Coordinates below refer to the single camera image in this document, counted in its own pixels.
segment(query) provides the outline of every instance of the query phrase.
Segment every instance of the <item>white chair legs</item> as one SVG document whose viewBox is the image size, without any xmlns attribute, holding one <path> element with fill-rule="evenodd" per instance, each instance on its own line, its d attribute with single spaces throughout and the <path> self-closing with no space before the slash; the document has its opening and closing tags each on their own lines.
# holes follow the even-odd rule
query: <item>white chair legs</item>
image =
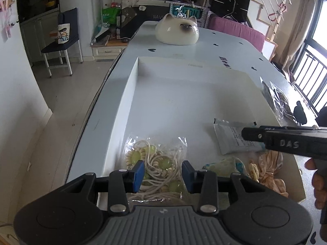
<svg viewBox="0 0 327 245">
<path fill-rule="evenodd" d="M 80 40 L 78 40 L 78 47 L 80 48 L 80 60 L 81 60 L 81 63 L 83 63 L 83 56 L 82 56 L 82 49 L 81 49 L 81 42 L 80 42 Z"/>
<path fill-rule="evenodd" d="M 81 48 L 80 40 L 78 40 L 78 47 L 80 49 L 80 61 L 81 61 L 81 63 L 83 63 L 82 48 Z M 61 67 L 68 67 L 68 69 L 69 69 L 69 75 L 72 76 L 73 71 L 72 71 L 72 67 L 70 65 L 70 61 L 69 61 L 69 57 L 68 57 L 68 51 L 67 50 L 63 50 L 63 52 L 65 54 L 65 58 L 66 58 L 66 63 L 67 64 L 63 64 L 63 57 L 62 57 L 62 54 L 61 54 L 61 50 L 58 51 L 58 52 L 59 52 L 60 65 L 53 65 L 53 66 L 49 66 L 48 59 L 46 58 L 46 53 L 43 54 L 45 65 L 46 65 L 46 68 L 48 69 L 48 72 L 49 72 L 50 77 L 52 76 L 50 69 L 53 69 L 53 68 L 61 68 Z"/>
<path fill-rule="evenodd" d="M 66 62 L 68 65 L 68 69 L 69 69 L 69 75 L 72 76 L 73 72 L 72 72 L 72 67 L 70 66 L 70 61 L 69 61 L 69 57 L 68 57 L 68 51 L 64 50 L 65 52 L 65 57 L 66 57 Z"/>
<path fill-rule="evenodd" d="M 48 59 L 46 58 L 46 53 L 43 54 L 43 57 L 44 57 L 46 68 L 48 69 L 49 75 L 51 77 L 52 74 L 51 74 L 51 71 L 50 71 L 50 66 L 49 66 L 49 63 L 48 63 Z"/>
</svg>

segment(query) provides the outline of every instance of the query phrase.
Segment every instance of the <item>clear plastic bag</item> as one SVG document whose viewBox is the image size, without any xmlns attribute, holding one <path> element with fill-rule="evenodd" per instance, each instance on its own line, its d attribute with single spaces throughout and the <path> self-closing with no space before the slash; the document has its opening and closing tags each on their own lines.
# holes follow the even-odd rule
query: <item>clear plastic bag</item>
<svg viewBox="0 0 327 245">
<path fill-rule="evenodd" d="M 274 90 L 272 90 L 260 77 L 261 84 L 263 85 L 263 95 L 266 101 L 268 102 L 270 108 L 274 112 L 277 120 L 283 119 L 284 114 L 282 111 L 282 105 L 279 97 L 276 95 Z"/>
<path fill-rule="evenodd" d="M 187 150 L 186 139 L 178 137 L 166 144 L 154 139 L 130 137 L 124 148 L 127 169 L 138 160 L 145 164 L 141 188 L 136 194 L 128 194 L 129 204 L 183 205 L 186 188 L 181 175 L 181 165 Z"/>
<path fill-rule="evenodd" d="M 292 121 L 296 121 L 295 117 L 293 115 L 293 112 L 291 111 L 289 105 L 288 105 L 288 99 L 285 96 L 284 92 L 280 90 L 278 87 L 276 87 L 272 82 L 270 82 L 271 88 L 274 91 L 276 97 L 279 99 L 279 104 L 282 108 L 282 113 L 286 118 L 289 118 Z"/>
<path fill-rule="evenodd" d="M 231 173 L 241 173 L 250 177 L 243 162 L 237 157 L 227 157 L 217 163 L 206 164 L 202 169 L 213 171 L 220 177 L 229 178 Z"/>
<path fill-rule="evenodd" d="M 214 128 L 222 155 L 237 152 L 258 152 L 264 149 L 262 143 L 243 139 L 241 133 L 244 127 L 253 127 L 253 123 L 245 124 L 215 119 Z"/>
</svg>

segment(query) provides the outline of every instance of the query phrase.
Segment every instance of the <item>navy chair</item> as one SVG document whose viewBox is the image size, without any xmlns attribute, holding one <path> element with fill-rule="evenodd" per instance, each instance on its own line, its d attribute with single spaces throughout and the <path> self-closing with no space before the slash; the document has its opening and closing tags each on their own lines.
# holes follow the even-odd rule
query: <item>navy chair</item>
<svg viewBox="0 0 327 245">
<path fill-rule="evenodd" d="M 70 61 L 68 57 L 68 51 L 67 49 L 72 46 L 75 42 L 78 42 L 78 47 L 80 48 L 80 57 L 81 57 L 81 63 L 83 63 L 83 56 L 81 51 L 81 43 L 80 38 L 78 36 L 78 20 L 77 20 L 77 8 L 74 8 L 72 10 L 59 13 L 58 14 L 58 25 L 60 24 L 70 24 L 70 34 L 69 34 L 69 40 L 66 43 L 58 44 L 56 41 L 50 43 L 48 46 L 46 46 L 44 49 L 42 49 L 42 53 L 44 56 L 46 67 L 48 68 L 50 77 L 52 76 L 50 69 L 53 68 L 60 68 L 60 67 L 68 67 L 69 68 L 69 74 L 70 76 L 73 74 L 72 68 L 70 66 Z M 46 58 L 46 54 L 49 52 L 59 52 L 59 59 L 61 65 L 54 65 L 49 66 L 48 59 Z M 65 53 L 66 62 L 67 64 L 63 64 L 63 58 L 61 55 L 61 51 Z"/>
</svg>

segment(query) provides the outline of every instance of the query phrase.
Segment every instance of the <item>curtain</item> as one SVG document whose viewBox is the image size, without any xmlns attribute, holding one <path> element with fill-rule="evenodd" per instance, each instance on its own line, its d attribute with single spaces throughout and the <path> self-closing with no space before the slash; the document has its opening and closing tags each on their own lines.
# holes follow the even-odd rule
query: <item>curtain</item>
<svg viewBox="0 0 327 245">
<path fill-rule="evenodd" d="M 310 28 L 318 0 L 300 0 L 298 14 L 279 63 L 283 64 L 282 70 L 290 75 L 289 67 L 294 62 L 295 54 L 302 46 Z"/>
</svg>

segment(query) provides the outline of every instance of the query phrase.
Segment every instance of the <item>box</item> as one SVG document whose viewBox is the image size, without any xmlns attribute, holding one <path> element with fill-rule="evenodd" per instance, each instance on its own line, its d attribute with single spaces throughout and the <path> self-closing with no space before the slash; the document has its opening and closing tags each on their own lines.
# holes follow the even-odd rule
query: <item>box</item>
<svg viewBox="0 0 327 245">
<path fill-rule="evenodd" d="M 139 57 L 122 95 L 104 176 L 125 166 L 122 149 L 129 136 L 186 137 L 186 158 L 195 169 L 225 158 L 230 154 L 220 153 L 213 126 L 215 118 L 279 126 L 249 76 L 226 68 L 220 60 L 216 67 L 210 67 L 188 60 Z M 278 178 L 285 181 L 291 199 L 305 199 L 293 155 L 284 154 Z"/>
</svg>

